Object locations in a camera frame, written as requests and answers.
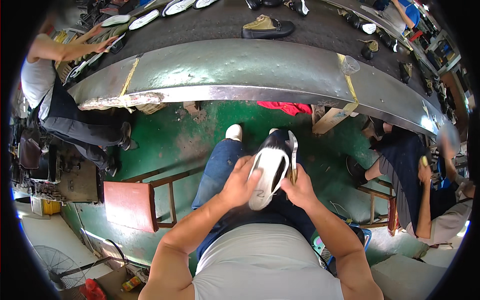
wooden stool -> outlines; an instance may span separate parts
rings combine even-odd
[[[370,195],[370,222],[366,225],[360,225],[360,228],[375,228],[388,226],[388,233],[394,236],[398,228],[398,213],[396,211],[396,197],[392,195],[393,186],[391,183],[383,180],[378,180],[378,183],[390,189],[389,194],[375,191],[364,186],[359,186],[359,191]],[[388,201],[388,214],[379,215],[378,220],[374,221],[375,215],[375,197],[379,197]]]
[[[105,211],[109,222],[130,228],[156,232],[159,228],[172,228],[177,223],[173,182],[193,174],[192,170],[143,183],[143,180],[160,174],[159,170],[138,175],[121,182],[105,181]],[[168,203],[171,223],[161,222],[155,213],[154,188],[168,184]]]

person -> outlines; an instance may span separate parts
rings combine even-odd
[[[402,34],[408,27],[417,27],[420,21],[420,11],[411,0],[390,0],[393,5],[387,5],[379,15],[391,23],[393,28]]]
[[[120,145],[128,150],[132,133],[130,124],[124,122],[121,128],[112,126],[105,124],[103,118],[92,118],[92,112],[79,110],[73,97],[63,88],[54,63],[70,61],[92,52],[105,52],[117,36],[98,44],[85,44],[86,40],[101,31],[100,23],[68,44],[53,41],[46,32],[53,25],[57,29],[66,28],[69,16],[76,22],[78,15],[75,19],[75,10],[78,9],[73,6],[62,15],[58,15],[57,11],[47,15],[23,63],[22,90],[32,108],[33,123],[39,120],[47,132],[73,144],[80,154],[99,169],[105,169],[115,176],[118,169],[115,160],[98,146]]]
[[[421,157],[426,148],[416,133],[372,118],[381,141],[373,146],[380,153],[365,170],[353,157],[347,157],[347,169],[357,185],[386,175],[395,190],[400,226],[428,245],[446,242],[459,233],[472,211],[475,185],[460,176],[452,162],[456,155],[448,141],[440,141],[449,185],[434,189],[432,171]]]
[[[288,139],[277,129],[271,137]],[[318,201],[301,164],[295,185],[281,181],[289,201],[278,192],[263,210],[249,209],[261,171],[249,177],[254,157],[244,156],[241,141],[234,124],[215,146],[193,211],[160,240],[138,299],[382,299],[362,243]],[[321,267],[309,243],[315,229],[336,258],[338,278]],[[188,260],[195,249],[192,278]]]

jeans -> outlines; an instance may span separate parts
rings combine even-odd
[[[276,135],[284,141],[288,140],[288,133],[284,130],[274,131],[272,135]],[[230,139],[223,140],[215,146],[205,166],[197,195],[192,203],[193,210],[199,208],[222,191],[237,160],[245,156],[243,149],[244,147],[241,142]],[[251,223],[271,223],[291,226],[298,230],[308,243],[310,243],[312,234],[315,232],[315,226],[305,211],[288,201],[285,192],[279,189],[273,196],[270,204],[260,211],[251,210],[248,207],[248,203],[228,211],[213,226],[212,230],[198,246],[197,259],[200,260],[208,246],[222,234],[236,227]]]

blue shirt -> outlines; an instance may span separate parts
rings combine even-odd
[[[407,8],[405,14],[412,20],[412,22],[415,24],[415,27],[417,27],[420,22],[420,11],[418,8],[416,8],[415,5],[408,0],[398,0],[398,2]]]

green floor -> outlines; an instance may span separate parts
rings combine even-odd
[[[369,143],[360,132],[366,121],[365,116],[349,117],[327,134],[317,136],[311,133],[310,115],[293,117],[280,110],[263,108],[254,101],[203,102],[202,112],[194,120],[176,103],[149,116],[135,112],[132,138],[139,148],[121,152],[123,168],[114,180],[165,168],[164,173],[152,178],[156,179],[204,166],[215,144],[225,137],[225,130],[234,123],[242,125],[245,148],[252,153],[268,135],[270,128],[288,128],[299,141],[299,154],[320,201],[332,211],[335,208],[330,202],[342,205],[347,212],[337,205],[338,212],[345,217],[351,214],[354,222],[369,220],[370,198],[353,187],[345,168],[346,155],[356,157],[364,167],[377,158],[376,153],[368,149]],[[178,219],[191,211],[200,177],[201,172],[174,183]],[[377,190],[388,192],[377,183],[369,184]],[[155,188],[155,203],[157,216],[164,216],[169,221],[166,186]],[[85,230],[122,245],[124,254],[139,263],[151,263],[156,246],[167,231],[160,229],[153,234],[109,223],[103,204],[77,204],[77,208]],[[63,208],[63,214],[78,233],[81,225],[74,210],[70,204]],[[375,212],[378,215],[386,214],[386,201],[378,199]],[[372,232],[373,238],[367,250],[370,265],[394,253],[411,257],[424,245],[407,233],[399,233],[391,238],[386,227],[374,228]],[[196,264],[193,253],[191,270],[195,270]]]

